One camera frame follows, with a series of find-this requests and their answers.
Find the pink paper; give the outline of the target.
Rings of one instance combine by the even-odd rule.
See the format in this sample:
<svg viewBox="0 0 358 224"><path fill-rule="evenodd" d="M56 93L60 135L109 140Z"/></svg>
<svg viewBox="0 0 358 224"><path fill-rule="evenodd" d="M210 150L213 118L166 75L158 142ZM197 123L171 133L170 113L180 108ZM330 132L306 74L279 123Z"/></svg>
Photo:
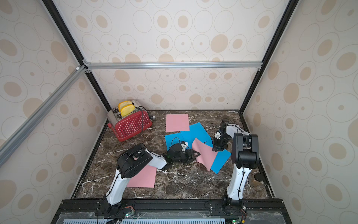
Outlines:
<svg viewBox="0 0 358 224"><path fill-rule="evenodd" d="M212 147L202 143L197 138L195 138L192 143L192 149L193 151L200 153L196 158L197 162L203 164L207 171L210 171L218 152L212 151Z"/></svg>
<svg viewBox="0 0 358 224"><path fill-rule="evenodd" d="M190 131L188 114L167 114L166 132Z"/></svg>
<svg viewBox="0 0 358 224"><path fill-rule="evenodd" d="M137 175L130 179L127 188L154 188L157 169L145 166Z"/></svg>

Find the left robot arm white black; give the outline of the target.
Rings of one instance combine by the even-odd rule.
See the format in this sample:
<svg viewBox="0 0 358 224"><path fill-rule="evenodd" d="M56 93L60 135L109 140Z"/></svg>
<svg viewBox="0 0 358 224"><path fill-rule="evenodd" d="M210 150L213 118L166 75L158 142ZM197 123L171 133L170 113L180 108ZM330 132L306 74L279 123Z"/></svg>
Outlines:
<svg viewBox="0 0 358 224"><path fill-rule="evenodd" d="M110 189L99 203L99 214L114 216L120 213L123 193L128 183L145 167L167 170L174 163L189 164L200 155L200 152L189 149L183 141L172 145L163 154L150 151L143 143L133 146L117 159L116 172Z"/></svg>

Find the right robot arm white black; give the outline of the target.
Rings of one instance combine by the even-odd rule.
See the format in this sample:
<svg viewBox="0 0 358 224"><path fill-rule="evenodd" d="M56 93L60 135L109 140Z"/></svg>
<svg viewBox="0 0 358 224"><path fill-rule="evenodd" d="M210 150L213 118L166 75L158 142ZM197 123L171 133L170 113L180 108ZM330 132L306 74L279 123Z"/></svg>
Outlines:
<svg viewBox="0 0 358 224"><path fill-rule="evenodd" d="M212 151L224 151L229 140L233 141L231 160L234 168L222 207L225 209L227 206L234 206L242 209L243 190L247 178L259 164L259 138L256 134L244 131L238 124L222 121L212 138Z"/></svg>

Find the blue paper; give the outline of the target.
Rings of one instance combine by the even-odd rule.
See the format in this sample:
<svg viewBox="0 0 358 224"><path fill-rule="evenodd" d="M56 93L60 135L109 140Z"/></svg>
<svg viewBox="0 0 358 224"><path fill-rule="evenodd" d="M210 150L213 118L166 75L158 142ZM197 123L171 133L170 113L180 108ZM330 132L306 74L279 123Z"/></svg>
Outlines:
<svg viewBox="0 0 358 224"><path fill-rule="evenodd" d="M230 158L231 153L227 150L217 152L216 158L212 164L211 170L216 174L219 173L221 168L225 165L227 160Z"/></svg>
<svg viewBox="0 0 358 224"><path fill-rule="evenodd" d="M167 150L169 150L169 148L173 144L180 143L181 141L187 142L189 148L192 148L192 143L194 142L195 139L198 139L202 143L213 147L212 138L209 136L209 134L204 129L201 123L193 124L189 128L190 131L187 132L179 132L179 133L166 135L165 142L166 142Z"/></svg>

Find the pink paper back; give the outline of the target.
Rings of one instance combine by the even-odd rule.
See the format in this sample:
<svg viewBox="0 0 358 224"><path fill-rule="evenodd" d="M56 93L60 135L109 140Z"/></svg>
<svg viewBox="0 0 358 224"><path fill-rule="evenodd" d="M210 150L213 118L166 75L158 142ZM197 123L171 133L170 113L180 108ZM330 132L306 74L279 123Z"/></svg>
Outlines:
<svg viewBox="0 0 358 224"><path fill-rule="evenodd" d="M166 132L190 131L188 114L167 114Z"/></svg>

